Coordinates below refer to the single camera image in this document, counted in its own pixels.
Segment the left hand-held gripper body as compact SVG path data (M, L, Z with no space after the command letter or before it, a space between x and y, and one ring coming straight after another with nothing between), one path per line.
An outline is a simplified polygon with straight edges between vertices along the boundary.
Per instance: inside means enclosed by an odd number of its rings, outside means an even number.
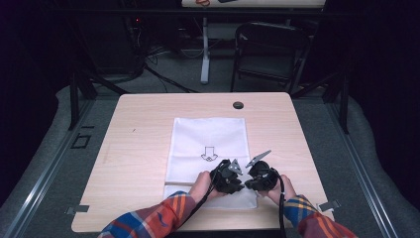
M239 179L242 174L242 169L237 160L231 162L226 159L210 173L210 178L217 191L233 194L245 187Z

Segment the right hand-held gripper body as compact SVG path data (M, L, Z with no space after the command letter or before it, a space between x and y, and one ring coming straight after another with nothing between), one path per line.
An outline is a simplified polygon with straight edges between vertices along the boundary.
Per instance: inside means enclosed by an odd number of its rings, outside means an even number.
M268 191L272 190L277 183L279 174L277 170L271 168L263 158L270 153L270 150L255 156L246 165L249 170L251 179L245 182L245 186L248 189L255 191Z

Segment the white non-woven bag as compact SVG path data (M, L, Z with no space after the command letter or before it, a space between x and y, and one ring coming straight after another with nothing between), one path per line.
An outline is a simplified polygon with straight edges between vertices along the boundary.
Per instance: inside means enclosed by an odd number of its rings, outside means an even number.
M250 153L244 118L175 118L163 197L189 191L200 172L211 172L226 159L238 162L241 183L250 178L246 169Z

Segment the person's right hand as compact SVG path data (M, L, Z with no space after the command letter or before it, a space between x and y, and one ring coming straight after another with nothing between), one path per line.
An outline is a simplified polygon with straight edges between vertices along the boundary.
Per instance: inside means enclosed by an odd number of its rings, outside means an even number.
M284 195L284 199L288 200L296 195L294 187L286 175L281 175L280 179L277 180L275 187L268 191L260 191L262 197L268 197L276 205L280 204L280 196Z

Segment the person's left hand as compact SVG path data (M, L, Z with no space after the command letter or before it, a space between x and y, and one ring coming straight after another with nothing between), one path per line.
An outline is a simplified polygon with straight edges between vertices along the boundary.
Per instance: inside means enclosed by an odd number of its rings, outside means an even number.
M211 184L210 173L208 171L203 171L198 174L198 177L195 183L193 184L192 188L190 189L188 193L194 199L194 201L198 203L206 195L210 184ZM225 196L225 193L219 192L216 189L213 189L207 195L207 201L214 199L216 197L222 197L222 196Z

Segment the black metal stand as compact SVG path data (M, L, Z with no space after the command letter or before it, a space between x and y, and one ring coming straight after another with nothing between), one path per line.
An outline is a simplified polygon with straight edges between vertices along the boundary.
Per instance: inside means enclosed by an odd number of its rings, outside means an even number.
M127 94L128 91L120 88L114 83L106 80L102 76L95 74L87 69L76 69L69 77L69 94L70 94L70 112L71 120L68 129L73 130L79 121L79 95L88 100L94 100L98 93L93 86L97 82L119 95Z
M337 97L340 97L339 107L339 125L345 134L348 129L348 105L349 105L349 85L350 78L347 72L337 71L328 74L326 77L304 86L291 94L292 98L300 98L316 88L326 85L327 89L322 95L324 103L334 103Z

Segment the white desk leg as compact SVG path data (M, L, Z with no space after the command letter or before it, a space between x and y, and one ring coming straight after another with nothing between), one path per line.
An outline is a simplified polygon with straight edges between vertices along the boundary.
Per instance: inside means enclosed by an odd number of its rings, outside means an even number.
M209 42L208 42L208 24L207 19L204 18L202 22L202 38L203 38L203 59L201 67L201 77L200 82L202 84L207 84L209 82Z

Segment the black folding chair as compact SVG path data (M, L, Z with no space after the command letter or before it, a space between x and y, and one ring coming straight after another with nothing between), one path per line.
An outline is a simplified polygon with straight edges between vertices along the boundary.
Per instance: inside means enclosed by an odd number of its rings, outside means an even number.
M249 22L235 33L230 90L243 75L271 80L291 93L310 49L310 38L293 26Z

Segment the dark computer tower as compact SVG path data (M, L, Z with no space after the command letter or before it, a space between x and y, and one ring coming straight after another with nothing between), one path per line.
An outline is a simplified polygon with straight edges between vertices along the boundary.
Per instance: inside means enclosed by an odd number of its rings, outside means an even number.
M130 17L91 15L79 19L84 41L100 73L134 74L144 57L136 42L139 28Z

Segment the grey metal table bracket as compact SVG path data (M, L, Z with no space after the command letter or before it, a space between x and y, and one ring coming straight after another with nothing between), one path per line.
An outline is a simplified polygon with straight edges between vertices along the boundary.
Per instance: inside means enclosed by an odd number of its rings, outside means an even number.
M339 208L341 203L338 200L331 200L325 203L319 204L318 208L322 211L334 211L336 208Z
M87 212L89 209L88 205L75 205L75 206L70 206L66 211L65 214L68 215L75 215L76 213L80 213L80 212Z

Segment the aluminium floor rail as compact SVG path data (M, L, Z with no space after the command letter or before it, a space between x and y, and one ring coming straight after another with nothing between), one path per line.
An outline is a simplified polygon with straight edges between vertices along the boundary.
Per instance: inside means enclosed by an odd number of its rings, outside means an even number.
M350 154L350 162L354 168L356 178L363 191L363 194L367 200L369 209L376 221L376 224L382 234L383 238L399 238L398 234L389 219L389 216L383 206L381 199L379 198L376 189L374 188L370 176L365 168L363 161L350 137L342 129L339 122L339 111L334 104L326 104L327 111L333 124L342 139L348 153Z
M92 238L92 232L75 232L75 215L65 214L81 205L81 197L102 140L103 125L95 119L98 101L86 101L73 130L61 122L64 110L41 144L23 181L18 184L0 221L6 226L0 238Z

